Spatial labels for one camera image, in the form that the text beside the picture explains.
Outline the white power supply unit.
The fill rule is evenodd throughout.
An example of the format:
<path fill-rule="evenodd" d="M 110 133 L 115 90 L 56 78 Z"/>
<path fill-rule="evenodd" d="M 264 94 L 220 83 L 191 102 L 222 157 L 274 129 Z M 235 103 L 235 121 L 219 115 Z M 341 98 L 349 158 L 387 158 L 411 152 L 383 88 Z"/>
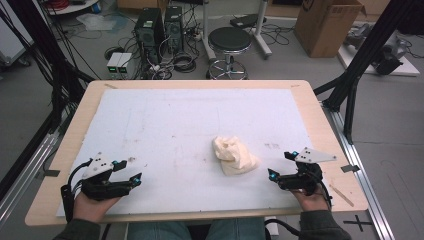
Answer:
<path fill-rule="evenodd" d="M 131 53 L 122 53 L 117 64 L 118 76 L 120 79 L 130 79 L 134 70 Z"/>
<path fill-rule="evenodd" d="M 121 56 L 121 53 L 115 52 L 111 55 L 107 63 L 107 69 L 112 79 L 116 79 L 118 77 L 118 64 L 121 59 Z"/>

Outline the cream cloth with bear print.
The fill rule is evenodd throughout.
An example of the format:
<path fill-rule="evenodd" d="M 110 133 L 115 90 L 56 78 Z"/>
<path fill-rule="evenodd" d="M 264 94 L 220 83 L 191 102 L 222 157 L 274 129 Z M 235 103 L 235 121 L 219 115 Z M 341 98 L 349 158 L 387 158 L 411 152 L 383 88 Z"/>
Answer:
<path fill-rule="evenodd" d="M 226 176 L 241 175 L 257 169 L 261 160 L 236 137 L 217 136 L 212 141 L 215 156 Z"/>

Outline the aluminium rail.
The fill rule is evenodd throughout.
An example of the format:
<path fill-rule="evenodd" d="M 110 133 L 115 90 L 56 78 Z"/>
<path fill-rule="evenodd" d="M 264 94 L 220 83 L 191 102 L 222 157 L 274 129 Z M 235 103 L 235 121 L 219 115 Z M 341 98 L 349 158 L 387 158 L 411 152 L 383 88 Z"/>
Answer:
<path fill-rule="evenodd" d="M 28 161 L 18 172 L 9 190 L 0 200 L 0 224 L 7 222 L 21 197 L 29 188 L 31 182 L 41 170 L 46 161 L 53 155 L 55 146 L 60 139 L 57 133 L 47 134 L 36 146 L 33 153 L 28 157 Z"/>
<path fill-rule="evenodd" d="M 347 157 L 347 161 L 352 167 L 358 167 L 358 170 L 355 170 L 353 174 L 358 180 L 359 186 L 361 187 L 367 199 L 367 212 L 370 216 L 372 225 L 376 230 L 378 239 L 395 240 L 392 229 L 374 192 L 374 189 L 368 178 L 367 172 L 362 164 L 360 156 L 354 144 L 350 143 L 348 138 L 343 133 L 344 120 L 342 115 L 339 112 L 332 112 L 325 107 L 322 107 L 322 109 L 325 115 L 327 116 L 330 125 L 333 128 L 333 132 L 335 133 L 345 156 Z"/>

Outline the black round stool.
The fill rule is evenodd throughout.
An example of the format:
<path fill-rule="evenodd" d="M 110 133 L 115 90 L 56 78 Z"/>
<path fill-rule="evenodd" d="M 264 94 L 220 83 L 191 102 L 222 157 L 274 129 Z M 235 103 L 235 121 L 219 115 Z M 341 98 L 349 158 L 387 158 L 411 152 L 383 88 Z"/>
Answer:
<path fill-rule="evenodd" d="M 206 77 L 212 80 L 245 80 L 248 73 L 243 64 L 234 60 L 236 55 L 245 53 L 251 46 L 248 32 L 235 27 L 221 27 L 208 36 L 208 45 L 215 52 L 224 55 L 208 67 Z"/>

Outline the white table mat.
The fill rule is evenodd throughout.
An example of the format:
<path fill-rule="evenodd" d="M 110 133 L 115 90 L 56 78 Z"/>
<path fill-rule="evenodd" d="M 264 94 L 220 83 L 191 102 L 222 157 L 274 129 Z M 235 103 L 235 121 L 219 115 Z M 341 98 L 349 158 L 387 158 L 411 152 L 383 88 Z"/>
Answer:
<path fill-rule="evenodd" d="M 258 168 L 225 175 L 216 137 L 237 137 L 259 158 Z M 142 176 L 112 215 L 289 209 L 297 200 L 268 172 L 294 173 L 284 154 L 310 144 L 288 89 L 109 89 L 75 162 L 102 154 L 128 162 L 112 181 Z"/>

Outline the person's blue jeans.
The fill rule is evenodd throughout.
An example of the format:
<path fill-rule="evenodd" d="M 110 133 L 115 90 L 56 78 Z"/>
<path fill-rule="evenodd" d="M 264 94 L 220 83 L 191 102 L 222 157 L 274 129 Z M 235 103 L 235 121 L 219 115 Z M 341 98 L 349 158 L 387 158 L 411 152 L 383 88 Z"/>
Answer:
<path fill-rule="evenodd" d="M 184 222 L 143 222 L 128 225 L 127 240 L 192 240 L 192 236 Z M 213 220 L 205 240 L 266 240 L 264 220 Z"/>

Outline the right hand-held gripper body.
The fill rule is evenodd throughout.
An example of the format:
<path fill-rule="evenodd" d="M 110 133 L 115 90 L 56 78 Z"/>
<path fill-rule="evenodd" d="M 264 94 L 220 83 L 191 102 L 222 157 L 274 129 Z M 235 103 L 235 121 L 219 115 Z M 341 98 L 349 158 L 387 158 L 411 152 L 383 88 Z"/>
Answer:
<path fill-rule="evenodd" d="M 307 195 L 312 195 L 317 185 L 322 182 L 323 174 L 319 166 L 321 162 L 335 161 L 336 156 L 305 147 L 298 152 L 294 161 L 297 172 L 294 174 L 280 175 L 277 184 L 283 190 L 302 189 Z"/>

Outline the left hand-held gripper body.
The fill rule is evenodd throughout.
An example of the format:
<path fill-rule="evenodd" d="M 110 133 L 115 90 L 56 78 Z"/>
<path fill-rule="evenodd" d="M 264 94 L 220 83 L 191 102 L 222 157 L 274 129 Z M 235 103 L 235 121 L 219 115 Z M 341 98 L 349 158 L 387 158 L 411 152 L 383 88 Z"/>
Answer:
<path fill-rule="evenodd" d="M 109 178 L 114 172 L 112 162 L 102 153 L 98 153 L 88 165 L 82 175 L 81 191 L 90 199 L 102 201 L 129 194 L 131 182 L 110 182 Z"/>

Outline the person's right hand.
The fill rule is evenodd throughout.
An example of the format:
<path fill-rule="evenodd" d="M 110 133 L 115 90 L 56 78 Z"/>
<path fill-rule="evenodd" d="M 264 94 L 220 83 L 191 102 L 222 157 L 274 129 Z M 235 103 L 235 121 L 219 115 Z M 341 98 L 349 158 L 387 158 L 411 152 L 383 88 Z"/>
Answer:
<path fill-rule="evenodd" d="M 291 190 L 291 193 L 297 199 L 304 212 L 330 209 L 330 205 L 327 203 L 321 187 L 318 187 L 316 191 L 309 196 L 307 196 L 303 190 Z"/>

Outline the thin wooden stick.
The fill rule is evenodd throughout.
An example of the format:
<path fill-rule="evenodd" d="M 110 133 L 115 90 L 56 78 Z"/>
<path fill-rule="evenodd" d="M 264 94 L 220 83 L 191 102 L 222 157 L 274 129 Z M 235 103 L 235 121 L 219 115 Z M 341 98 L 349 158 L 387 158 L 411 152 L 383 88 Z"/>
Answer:
<path fill-rule="evenodd" d="M 354 207 L 354 203 L 345 195 L 343 194 L 338 188 L 333 186 L 332 184 L 329 185 L 330 188 L 338 195 L 340 196 L 349 206 Z"/>

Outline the white board with machine parts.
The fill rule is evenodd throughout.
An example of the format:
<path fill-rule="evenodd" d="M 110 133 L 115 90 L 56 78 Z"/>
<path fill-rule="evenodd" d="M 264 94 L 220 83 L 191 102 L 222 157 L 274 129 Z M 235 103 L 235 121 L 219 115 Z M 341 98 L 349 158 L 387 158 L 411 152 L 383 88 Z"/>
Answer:
<path fill-rule="evenodd" d="M 338 51 L 338 58 L 345 68 L 365 42 L 374 25 L 364 23 L 353 26 Z M 365 70 L 366 74 L 418 76 L 420 72 L 406 59 L 407 41 L 399 38 L 397 32 L 390 35 L 383 47 L 377 51 L 377 57 Z"/>

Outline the clear plastic sheet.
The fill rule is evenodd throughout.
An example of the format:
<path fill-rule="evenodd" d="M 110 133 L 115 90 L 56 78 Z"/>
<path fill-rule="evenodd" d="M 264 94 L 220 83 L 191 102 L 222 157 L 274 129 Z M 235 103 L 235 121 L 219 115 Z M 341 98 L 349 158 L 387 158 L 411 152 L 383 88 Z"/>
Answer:
<path fill-rule="evenodd" d="M 82 23 L 87 31 L 110 31 L 116 25 L 114 20 L 107 20 L 101 15 L 92 13 L 77 16 L 76 20 Z"/>

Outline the black metal frame stand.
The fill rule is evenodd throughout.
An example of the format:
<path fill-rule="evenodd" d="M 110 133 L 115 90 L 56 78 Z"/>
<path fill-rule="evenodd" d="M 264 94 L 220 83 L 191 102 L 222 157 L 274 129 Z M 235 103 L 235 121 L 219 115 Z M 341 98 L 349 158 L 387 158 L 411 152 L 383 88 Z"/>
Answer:
<path fill-rule="evenodd" d="M 372 61 L 376 59 L 378 52 L 390 35 L 412 10 L 414 4 L 419 1 L 390 0 L 347 69 L 334 80 L 313 90 L 315 95 L 332 90 L 330 96 L 323 101 L 324 107 L 331 112 L 339 112 L 341 104 L 347 101 L 342 133 L 350 145 L 353 144 L 352 126 L 359 80 Z"/>
<path fill-rule="evenodd" d="M 33 0 L 6 0 L 6 2 L 34 41 L 33 45 L 29 45 L 2 9 L 0 18 L 34 58 L 42 75 L 52 86 L 50 127 L 56 129 L 62 123 L 63 110 L 67 106 L 80 103 L 85 93 L 83 82 L 90 83 L 94 78 L 68 61 Z"/>

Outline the slim black computer tower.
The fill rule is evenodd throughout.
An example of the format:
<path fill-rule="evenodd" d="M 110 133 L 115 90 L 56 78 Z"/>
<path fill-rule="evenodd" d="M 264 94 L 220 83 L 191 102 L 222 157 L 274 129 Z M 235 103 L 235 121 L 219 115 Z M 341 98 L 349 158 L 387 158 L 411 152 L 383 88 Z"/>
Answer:
<path fill-rule="evenodd" d="M 177 53 L 183 50 L 182 7 L 168 6 L 165 11 L 165 31 L 168 51 Z"/>

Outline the large black computer tower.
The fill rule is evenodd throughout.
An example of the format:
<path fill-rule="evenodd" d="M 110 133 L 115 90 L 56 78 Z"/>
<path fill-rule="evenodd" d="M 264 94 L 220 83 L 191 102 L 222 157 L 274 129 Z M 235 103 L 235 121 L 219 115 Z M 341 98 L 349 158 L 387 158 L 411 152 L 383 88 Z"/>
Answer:
<path fill-rule="evenodd" d="M 137 43 L 153 64 L 162 61 L 165 33 L 160 8 L 144 8 L 134 27 Z"/>

